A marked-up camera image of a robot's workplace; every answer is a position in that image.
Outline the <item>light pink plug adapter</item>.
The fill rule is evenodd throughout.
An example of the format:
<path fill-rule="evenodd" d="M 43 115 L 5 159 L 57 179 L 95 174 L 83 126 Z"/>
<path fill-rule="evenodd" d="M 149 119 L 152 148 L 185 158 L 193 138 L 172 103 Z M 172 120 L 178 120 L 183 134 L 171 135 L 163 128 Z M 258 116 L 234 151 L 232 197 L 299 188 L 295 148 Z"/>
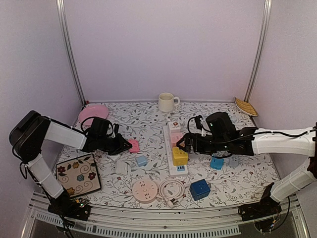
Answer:
<path fill-rule="evenodd" d="M 183 137 L 182 132 L 176 132 L 170 134 L 170 144 L 171 147 L 176 147 L 176 143 Z"/>

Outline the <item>yellow cube adapter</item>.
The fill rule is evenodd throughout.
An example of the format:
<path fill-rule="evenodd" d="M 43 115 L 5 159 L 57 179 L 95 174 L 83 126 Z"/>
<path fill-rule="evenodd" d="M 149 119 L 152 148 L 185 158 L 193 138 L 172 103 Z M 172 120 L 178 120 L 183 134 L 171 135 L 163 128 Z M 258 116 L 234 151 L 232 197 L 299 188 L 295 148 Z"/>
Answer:
<path fill-rule="evenodd" d="M 184 152 L 183 150 L 180 150 L 178 147 L 172 148 L 172 161 L 174 166 L 181 166 L 188 164 L 188 153 Z"/>

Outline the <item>white plug adapter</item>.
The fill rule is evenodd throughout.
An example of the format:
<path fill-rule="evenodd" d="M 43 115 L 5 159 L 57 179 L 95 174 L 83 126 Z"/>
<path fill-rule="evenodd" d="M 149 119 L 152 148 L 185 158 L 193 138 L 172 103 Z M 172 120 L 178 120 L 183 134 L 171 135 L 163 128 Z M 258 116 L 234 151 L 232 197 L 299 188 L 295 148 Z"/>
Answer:
<path fill-rule="evenodd" d="M 128 175 L 128 164 L 121 160 L 116 161 L 115 173 L 121 176 Z"/>

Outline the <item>white cartoon plug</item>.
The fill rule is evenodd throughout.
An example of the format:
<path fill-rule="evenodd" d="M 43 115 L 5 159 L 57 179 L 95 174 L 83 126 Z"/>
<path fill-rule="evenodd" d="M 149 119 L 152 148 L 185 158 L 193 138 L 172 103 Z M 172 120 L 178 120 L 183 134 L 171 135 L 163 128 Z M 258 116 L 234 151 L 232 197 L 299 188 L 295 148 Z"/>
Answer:
<path fill-rule="evenodd" d="M 181 131 L 181 125 L 178 121 L 168 122 L 168 129 L 170 133 L 179 133 Z"/>

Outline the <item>light blue plug adapter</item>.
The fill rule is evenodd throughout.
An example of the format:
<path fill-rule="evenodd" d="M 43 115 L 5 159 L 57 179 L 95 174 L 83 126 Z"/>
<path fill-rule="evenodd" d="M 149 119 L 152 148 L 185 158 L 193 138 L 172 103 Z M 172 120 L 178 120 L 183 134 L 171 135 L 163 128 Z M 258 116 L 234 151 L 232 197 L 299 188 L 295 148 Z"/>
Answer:
<path fill-rule="evenodd" d="M 142 166 L 146 166 L 148 161 L 147 161 L 147 158 L 145 156 L 139 156 L 136 158 L 136 163 L 137 163 L 138 167 L 142 167 Z"/>

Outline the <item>cyan plug adapter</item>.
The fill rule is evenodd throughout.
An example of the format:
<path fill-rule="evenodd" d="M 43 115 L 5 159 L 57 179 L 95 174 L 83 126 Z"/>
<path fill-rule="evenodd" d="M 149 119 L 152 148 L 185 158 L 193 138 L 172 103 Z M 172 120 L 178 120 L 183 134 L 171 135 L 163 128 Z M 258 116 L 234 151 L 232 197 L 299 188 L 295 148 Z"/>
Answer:
<path fill-rule="evenodd" d="M 223 158 L 212 157 L 210 162 L 210 167 L 215 170 L 221 170 L 224 163 Z"/>

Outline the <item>pink round socket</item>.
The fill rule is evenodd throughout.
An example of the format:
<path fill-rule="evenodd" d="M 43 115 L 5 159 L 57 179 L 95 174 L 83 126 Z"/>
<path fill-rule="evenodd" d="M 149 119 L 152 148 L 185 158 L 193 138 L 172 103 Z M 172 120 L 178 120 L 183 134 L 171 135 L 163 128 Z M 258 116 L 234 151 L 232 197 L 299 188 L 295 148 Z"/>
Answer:
<path fill-rule="evenodd" d="M 132 187 L 134 198 L 143 204 L 153 202 L 158 194 L 157 184 L 149 179 L 136 181 Z"/>

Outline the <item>dark blue cube adapter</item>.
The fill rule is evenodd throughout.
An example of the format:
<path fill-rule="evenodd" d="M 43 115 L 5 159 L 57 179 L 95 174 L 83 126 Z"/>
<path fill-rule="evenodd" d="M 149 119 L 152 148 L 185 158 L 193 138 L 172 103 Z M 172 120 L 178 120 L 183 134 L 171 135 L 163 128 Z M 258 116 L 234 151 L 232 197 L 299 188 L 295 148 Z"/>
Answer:
<path fill-rule="evenodd" d="M 205 179 L 190 184 L 190 193 L 194 201 L 207 197 L 211 189 Z"/>

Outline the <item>light blue power strip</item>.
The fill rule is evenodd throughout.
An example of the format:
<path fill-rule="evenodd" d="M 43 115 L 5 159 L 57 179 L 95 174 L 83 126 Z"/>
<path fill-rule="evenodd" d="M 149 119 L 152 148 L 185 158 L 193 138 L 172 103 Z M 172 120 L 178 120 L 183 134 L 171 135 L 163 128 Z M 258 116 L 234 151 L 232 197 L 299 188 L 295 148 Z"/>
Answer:
<path fill-rule="evenodd" d="M 230 167 L 236 168 L 239 166 L 239 158 L 237 156 L 231 156 L 228 159 L 228 165 Z"/>

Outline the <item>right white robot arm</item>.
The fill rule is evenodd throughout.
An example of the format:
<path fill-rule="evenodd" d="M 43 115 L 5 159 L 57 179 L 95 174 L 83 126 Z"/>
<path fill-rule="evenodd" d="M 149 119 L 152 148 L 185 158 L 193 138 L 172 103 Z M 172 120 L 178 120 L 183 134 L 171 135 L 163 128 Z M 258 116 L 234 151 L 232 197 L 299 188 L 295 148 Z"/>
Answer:
<path fill-rule="evenodd" d="M 265 188 L 256 206 L 260 216 L 267 216 L 276 204 L 317 180 L 316 127 L 282 131 L 257 127 L 237 130 L 234 125 L 212 122 L 210 132 L 210 135 L 202 135 L 189 131 L 176 145 L 187 153 L 194 151 L 207 155 L 226 151 L 231 155 L 294 154 L 307 157 L 300 167 Z"/>

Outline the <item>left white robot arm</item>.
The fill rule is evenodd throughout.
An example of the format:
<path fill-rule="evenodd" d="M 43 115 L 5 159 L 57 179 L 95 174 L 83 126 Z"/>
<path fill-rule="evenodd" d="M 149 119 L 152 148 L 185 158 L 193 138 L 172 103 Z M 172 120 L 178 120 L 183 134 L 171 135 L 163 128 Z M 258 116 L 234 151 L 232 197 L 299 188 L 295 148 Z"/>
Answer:
<path fill-rule="evenodd" d="M 64 146 L 92 153 L 103 151 L 117 155 L 132 148 L 119 132 L 119 125 L 101 117 L 90 117 L 90 127 L 73 128 L 67 124 L 30 111 L 10 132 L 12 153 L 35 177 L 50 197 L 56 198 L 55 208 L 63 215 L 70 215 L 73 203 L 61 194 L 62 185 L 52 174 L 53 163 L 45 158 L 52 150 L 53 161 Z"/>

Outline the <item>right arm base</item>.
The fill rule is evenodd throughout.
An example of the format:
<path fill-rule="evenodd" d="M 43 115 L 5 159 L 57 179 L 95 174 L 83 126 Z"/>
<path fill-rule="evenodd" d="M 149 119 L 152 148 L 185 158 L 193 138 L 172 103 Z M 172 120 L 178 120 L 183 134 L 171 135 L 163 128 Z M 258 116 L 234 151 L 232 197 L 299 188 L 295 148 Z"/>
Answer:
<path fill-rule="evenodd" d="M 242 221 L 256 220 L 270 216 L 269 219 L 254 222 L 256 230 L 260 233 L 271 233 L 284 223 L 283 221 L 281 224 L 277 224 L 281 211 L 280 202 L 275 201 L 259 201 L 238 207 L 238 213 Z"/>

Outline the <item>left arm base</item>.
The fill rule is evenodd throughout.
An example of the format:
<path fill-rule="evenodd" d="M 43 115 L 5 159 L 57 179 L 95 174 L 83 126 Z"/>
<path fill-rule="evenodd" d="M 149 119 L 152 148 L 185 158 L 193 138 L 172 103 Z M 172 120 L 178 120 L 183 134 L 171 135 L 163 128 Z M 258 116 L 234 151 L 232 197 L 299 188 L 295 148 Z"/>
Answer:
<path fill-rule="evenodd" d="M 91 212 L 91 206 L 88 204 L 82 205 L 68 197 L 58 197 L 50 200 L 48 211 L 63 218 L 72 218 L 81 221 L 88 221 Z"/>

